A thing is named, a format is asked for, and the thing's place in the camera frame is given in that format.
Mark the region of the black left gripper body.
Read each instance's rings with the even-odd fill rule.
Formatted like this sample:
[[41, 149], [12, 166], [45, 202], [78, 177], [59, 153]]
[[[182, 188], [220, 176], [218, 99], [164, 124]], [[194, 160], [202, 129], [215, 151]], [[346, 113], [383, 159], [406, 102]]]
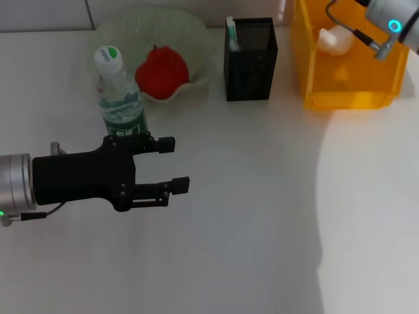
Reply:
[[104, 137], [90, 152], [34, 158], [32, 179], [38, 205], [91, 198], [109, 201], [118, 212], [133, 204], [137, 137]]

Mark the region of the red-orange fruit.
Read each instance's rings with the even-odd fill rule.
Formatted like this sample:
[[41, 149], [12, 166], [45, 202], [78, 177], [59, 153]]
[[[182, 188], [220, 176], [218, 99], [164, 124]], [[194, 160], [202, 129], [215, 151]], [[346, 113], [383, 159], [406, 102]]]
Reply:
[[147, 59], [137, 68], [135, 80], [142, 92], [154, 99], [165, 100], [189, 82], [189, 70], [178, 52], [169, 46], [154, 45]]

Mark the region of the green-label clear water bottle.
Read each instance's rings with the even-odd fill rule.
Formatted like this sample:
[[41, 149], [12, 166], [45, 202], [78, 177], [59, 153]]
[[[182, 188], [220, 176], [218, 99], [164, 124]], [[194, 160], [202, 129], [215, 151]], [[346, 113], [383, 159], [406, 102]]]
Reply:
[[140, 89], [126, 72], [122, 54], [115, 46], [94, 53], [98, 70], [97, 104], [109, 135], [127, 136], [148, 131]]

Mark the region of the green pen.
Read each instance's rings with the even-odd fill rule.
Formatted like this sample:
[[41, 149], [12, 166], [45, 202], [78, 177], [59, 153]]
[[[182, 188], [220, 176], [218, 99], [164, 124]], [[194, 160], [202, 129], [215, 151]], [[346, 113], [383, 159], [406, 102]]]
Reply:
[[240, 45], [238, 44], [238, 38], [236, 34], [236, 24], [232, 16], [226, 18], [226, 25], [228, 31], [228, 45], [232, 52], [238, 52]]

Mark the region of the white paper ball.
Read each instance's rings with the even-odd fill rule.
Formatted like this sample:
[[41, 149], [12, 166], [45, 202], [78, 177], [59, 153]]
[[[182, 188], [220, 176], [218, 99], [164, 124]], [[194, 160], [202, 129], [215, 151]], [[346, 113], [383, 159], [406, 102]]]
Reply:
[[322, 28], [319, 30], [317, 48], [330, 56], [341, 56], [352, 48], [353, 42], [353, 33], [342, 26]]

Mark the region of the black mesh pen holder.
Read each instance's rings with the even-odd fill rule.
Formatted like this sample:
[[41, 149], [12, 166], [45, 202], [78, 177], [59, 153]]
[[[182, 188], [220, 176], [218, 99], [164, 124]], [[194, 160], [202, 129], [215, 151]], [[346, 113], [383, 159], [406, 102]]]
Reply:
[[278, 55], [272, 18], [235, 19], [240, 50], [232, 52], [225, 27], [224, 80], [227, 101], [267, 100]]

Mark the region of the green glass fruit bowl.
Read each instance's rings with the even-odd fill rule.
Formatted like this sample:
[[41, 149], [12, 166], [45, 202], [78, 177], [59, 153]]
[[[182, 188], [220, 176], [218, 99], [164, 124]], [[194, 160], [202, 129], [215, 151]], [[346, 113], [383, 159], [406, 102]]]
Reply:
[[196, 15], [175, 7], [147, 5], [124, 10], [105, 20], [91, 35], [88, 43], [88, 70], [96, 72], [94, 52], [110, 44], [122, 52], [127, 72], [144, 62], [154, 44], [168, 46], [180, 53], [189, 70], [189, 82], [178, 87], [170, 96], [157, 99], [143, 91], [144, 97], [164, 103], [180, 92], [207, 83], [215, 43], [204, 22]]

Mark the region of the yellow plastic bin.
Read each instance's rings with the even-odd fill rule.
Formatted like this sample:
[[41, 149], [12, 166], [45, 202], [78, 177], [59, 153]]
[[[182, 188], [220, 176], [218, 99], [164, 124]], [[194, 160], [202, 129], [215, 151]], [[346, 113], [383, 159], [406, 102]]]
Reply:
[[325, 13], [330, 0], [295, 0], [291, 48], [304, 106], [313, 111], [380, 109], [400, 94], [408, 48], [396, 43], [384, 61], [355, 39], [342, 56], [318, 50], [321, 29], [334, 23]]

